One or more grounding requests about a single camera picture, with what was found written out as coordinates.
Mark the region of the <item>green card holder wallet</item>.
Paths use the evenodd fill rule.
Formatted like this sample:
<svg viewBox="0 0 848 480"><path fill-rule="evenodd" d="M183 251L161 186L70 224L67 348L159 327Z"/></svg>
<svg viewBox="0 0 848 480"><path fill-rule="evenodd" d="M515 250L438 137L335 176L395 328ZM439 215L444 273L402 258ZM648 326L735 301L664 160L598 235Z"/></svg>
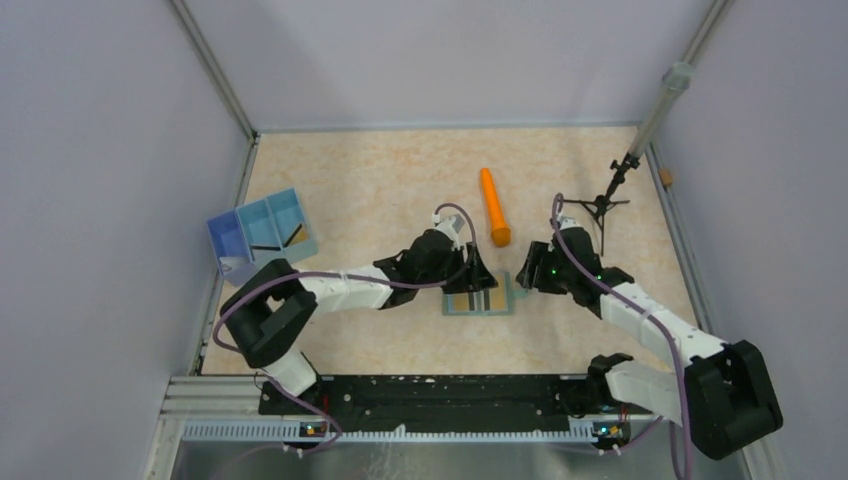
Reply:
<svg viewBox="0 0 848 480"><path fill-rule="evenodd" d="M482 291L476 292L477 293L477 309L476 309L476 311L473 312L473 313L469 313L469 314L459 314L459 315L457 315L457 314L450 313L448 311L447 299L446 299L446 297L448 295L443 294L442 295L442 314L444 316L448 316L448 317L496 317L496 316L510 316L510 315L512 315L515 312L517 301L519 299L525 298L528 295L528 291L521 288L518 285L518 283L514 280L513 276L508 271L504 271L504 270L496 271L493 274L495 276L495 278L496 278L496 275L499 272L507 272L508 275L509 275L509 300L510 300L510 302L509 302L509 311L508 312L501 312L501 313L495 312L494 314L492 314L490 312L486 312L485 308L482 306L483 292L485 290L482 290Z"/></svg>

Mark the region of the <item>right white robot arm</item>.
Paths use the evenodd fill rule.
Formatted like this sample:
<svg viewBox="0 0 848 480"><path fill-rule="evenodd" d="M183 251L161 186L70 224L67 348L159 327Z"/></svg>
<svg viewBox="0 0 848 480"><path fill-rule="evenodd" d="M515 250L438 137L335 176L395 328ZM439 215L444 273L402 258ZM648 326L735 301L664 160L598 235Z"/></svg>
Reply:
<svg viewBox="0 0 848 480"><path fill-rule="evenodd" d="M570 296L667 365L661 371L623 353L594 357L586 385L594 409L639 406L680 426L713 460L783 427L764 356L754 344L730 343L687 323L633 276L603 266L579 224L565 222L550 241L531 242L516 281L526 290Z"/></svg>

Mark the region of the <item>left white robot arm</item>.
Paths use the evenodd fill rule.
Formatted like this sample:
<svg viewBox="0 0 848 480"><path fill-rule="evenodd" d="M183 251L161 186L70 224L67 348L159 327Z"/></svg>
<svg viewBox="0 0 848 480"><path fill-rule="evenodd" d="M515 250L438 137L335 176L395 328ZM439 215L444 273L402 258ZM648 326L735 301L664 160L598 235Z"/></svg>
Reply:
<svg viewBox="0 0 848 480"><path fill-rule="evenodd" d="M340 271L300 271L285 259L265 265L222 307L214 329L226 329L247 365L282 389L297 413L319 404L318 372L296 341L309 320L346 310L386 310L411 302L423 289L469 294L497 287L477 246L459 245L428 229L394 256Z"/></svg>

